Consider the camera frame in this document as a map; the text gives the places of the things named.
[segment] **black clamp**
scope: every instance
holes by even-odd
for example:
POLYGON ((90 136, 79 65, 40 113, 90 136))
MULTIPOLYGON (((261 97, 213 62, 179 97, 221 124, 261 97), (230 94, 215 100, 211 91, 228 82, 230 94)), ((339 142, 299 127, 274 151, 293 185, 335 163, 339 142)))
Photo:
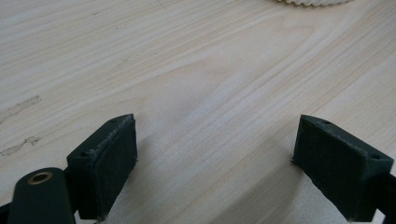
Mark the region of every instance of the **black clamp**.
POLYGON ((302 115, 292 161, 347 221, 371 222, 378 208, 396 223, 393 159, 324 119, 302 115))
POLYGON ((44 168, 21 178, 0 223, 75 224, 105 220, 137 162, 134 115, 106 122, 67 156, 68 167, 44 168))

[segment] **wooden surface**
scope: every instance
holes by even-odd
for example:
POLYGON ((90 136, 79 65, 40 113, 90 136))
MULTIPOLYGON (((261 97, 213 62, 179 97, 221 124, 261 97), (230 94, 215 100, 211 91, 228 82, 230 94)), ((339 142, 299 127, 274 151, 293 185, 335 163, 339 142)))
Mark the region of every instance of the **wooden surface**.
POLYGON ((299 117, 396 158, 395 71, 394 0, 1 1, 0 204, 134 113, 106 223, 347 223, 290 164, 299 117))

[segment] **white ruffled object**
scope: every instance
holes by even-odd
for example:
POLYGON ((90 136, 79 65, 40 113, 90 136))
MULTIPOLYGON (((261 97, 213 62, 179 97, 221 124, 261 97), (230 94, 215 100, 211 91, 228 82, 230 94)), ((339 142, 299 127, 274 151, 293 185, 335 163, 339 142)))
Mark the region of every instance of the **white ruffled object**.
POLYGON ((287 3, 295 3, 297 5, 304 4, 305 6, 328 6, 339 3, 349 2, 350 0, 285 0, 287 3))

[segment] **black plastic block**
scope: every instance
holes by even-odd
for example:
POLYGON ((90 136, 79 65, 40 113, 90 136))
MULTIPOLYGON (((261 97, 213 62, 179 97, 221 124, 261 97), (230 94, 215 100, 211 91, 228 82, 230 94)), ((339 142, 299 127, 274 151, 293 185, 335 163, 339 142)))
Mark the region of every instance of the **black plastic block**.
POLYGON ((134 115, 106 122, 67 156, 83 219, 105 220, 137 158, 134 115))
POLYGON ((348 221, 372 221, 375 180, 393 159, 324 119, 302 115, 292 161, 348 221))

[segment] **clamp jaw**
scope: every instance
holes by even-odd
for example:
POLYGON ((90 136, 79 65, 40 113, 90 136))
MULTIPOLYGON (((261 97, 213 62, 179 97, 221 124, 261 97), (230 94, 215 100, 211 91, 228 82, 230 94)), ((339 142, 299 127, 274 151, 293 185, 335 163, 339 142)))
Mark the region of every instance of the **clamp jaw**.
POLYGON ((378 208, 396 223, 393 159, 324 119, 300 118, 292 162, 348 221, 371 222, 378 208))
POLYGON ((21 178, 0 224, 105 220, 137 162, 134 115, 106 122, 67 156, 68 167, 44 168, 21 178))

